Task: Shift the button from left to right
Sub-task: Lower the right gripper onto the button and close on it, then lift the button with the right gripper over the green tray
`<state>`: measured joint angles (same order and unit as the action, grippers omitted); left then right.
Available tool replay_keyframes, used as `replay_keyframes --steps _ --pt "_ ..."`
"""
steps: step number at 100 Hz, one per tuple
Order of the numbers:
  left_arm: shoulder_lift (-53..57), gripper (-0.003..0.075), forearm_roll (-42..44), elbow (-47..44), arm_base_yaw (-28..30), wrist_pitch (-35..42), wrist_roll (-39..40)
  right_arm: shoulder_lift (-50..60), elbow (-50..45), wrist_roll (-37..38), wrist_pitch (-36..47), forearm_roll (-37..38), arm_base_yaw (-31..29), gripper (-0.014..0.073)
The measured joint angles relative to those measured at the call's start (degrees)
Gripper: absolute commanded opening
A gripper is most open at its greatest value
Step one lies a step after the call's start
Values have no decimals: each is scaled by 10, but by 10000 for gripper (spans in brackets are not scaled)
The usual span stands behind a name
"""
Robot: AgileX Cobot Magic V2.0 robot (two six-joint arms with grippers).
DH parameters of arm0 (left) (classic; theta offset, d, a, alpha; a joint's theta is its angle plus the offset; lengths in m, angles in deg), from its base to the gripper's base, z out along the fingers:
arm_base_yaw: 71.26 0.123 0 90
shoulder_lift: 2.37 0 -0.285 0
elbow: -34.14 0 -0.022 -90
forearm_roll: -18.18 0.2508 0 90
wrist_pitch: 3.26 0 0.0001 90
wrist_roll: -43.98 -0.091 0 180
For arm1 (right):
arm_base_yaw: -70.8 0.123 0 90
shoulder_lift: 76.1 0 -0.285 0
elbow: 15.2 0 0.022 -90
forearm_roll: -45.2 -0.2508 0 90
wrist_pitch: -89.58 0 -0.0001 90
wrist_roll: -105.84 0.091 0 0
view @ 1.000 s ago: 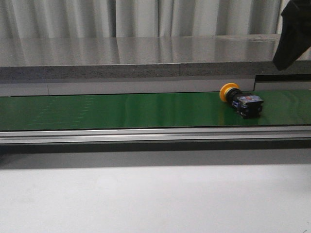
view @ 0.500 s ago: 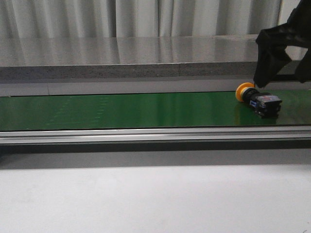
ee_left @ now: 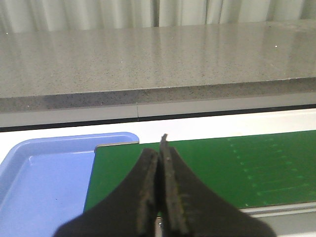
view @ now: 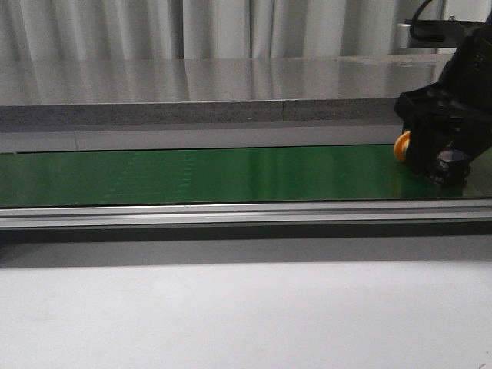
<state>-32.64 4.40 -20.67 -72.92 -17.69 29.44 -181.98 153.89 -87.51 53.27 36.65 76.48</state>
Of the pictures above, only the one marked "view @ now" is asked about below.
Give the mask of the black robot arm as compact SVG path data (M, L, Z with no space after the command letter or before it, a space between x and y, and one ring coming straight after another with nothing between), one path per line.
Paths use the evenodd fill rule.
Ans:
M402 93L394 156L441 186L462 185L491 146L491 22L462 22L457 49L437 82Z

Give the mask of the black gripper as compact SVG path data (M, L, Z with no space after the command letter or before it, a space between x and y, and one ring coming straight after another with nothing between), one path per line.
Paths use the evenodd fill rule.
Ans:
M491 114L460 102L437 82L402 93L394 111L403 122L402 134L450 145L472 161L491 147Z

